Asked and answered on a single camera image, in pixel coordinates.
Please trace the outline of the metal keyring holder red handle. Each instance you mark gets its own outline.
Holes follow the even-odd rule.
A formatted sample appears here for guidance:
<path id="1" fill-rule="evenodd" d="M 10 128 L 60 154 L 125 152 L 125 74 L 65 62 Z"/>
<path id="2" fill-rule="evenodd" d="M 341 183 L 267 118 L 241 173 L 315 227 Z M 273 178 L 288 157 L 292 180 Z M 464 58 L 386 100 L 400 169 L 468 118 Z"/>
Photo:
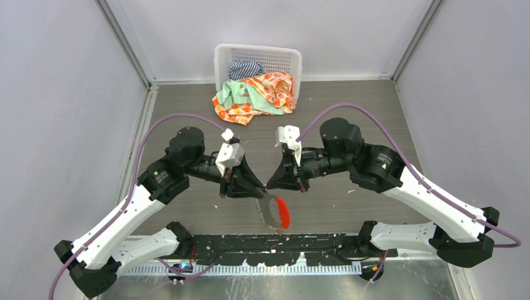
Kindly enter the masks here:
<path id="1" fill-rule="evenodd" d="M 256 207 L 261 221 L 273 231 L 279 233 L 289 229 L 291 214 L 286 201 L 263 191 L 261 198 L 256 200 Z"/>

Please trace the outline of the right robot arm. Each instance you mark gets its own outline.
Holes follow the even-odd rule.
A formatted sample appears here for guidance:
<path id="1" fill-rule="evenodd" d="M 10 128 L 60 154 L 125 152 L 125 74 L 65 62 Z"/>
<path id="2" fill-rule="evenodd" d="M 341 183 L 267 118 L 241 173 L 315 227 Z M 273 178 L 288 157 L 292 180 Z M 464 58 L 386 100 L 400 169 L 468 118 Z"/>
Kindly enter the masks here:
<path id="1" fill-rule="evenodd" d="M 360 188 L 401 201 L 427 217 L 424 224 L 364 222 L 356 238 L 362 255 L 411 249 L 434 253 L 462 268 L 491 258 L 494 241 L 487 233 L 498 224 L 498 210 L 458 200 L 416 168 L 407 167 L 395 150 L 366 143 L 360 128 L 343 118 L 325 121 L 319 133 L 322 147 L 302 147 L 298 127 L 277 128 L 276 144 L 282 149 L 282 160 L 266 184 L 268 189 L 306 192 L 310 179 L 347 172 Z"/>

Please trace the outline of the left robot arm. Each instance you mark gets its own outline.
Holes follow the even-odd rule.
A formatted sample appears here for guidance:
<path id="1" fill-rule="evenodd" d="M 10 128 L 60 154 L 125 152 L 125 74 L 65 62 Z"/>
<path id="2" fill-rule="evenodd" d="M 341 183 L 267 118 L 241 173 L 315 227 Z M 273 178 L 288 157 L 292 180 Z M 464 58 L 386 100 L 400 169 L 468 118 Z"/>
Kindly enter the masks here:
<path id="1" fill-rule="evenodd" d="M 185 191 L 190 177 L 218 183 L 222 197 L 254 198 L 259 207 L 268 207 L 271 196 L 250 170 L 236 138 L 229 138 L 210 156 L 204 149 L 200 129 L 180 129 L 165 155 L 146 168 L 134 181 L 133 190 L 99 224 L 77 240 L 63 240 L 55 246 L 58 258 L 86 297 L 105 293 L 122 273 L 148 260 L 189 256 L 194 239 L 179 222 L 136 242 L 126 243 L 126 238 Z"/>

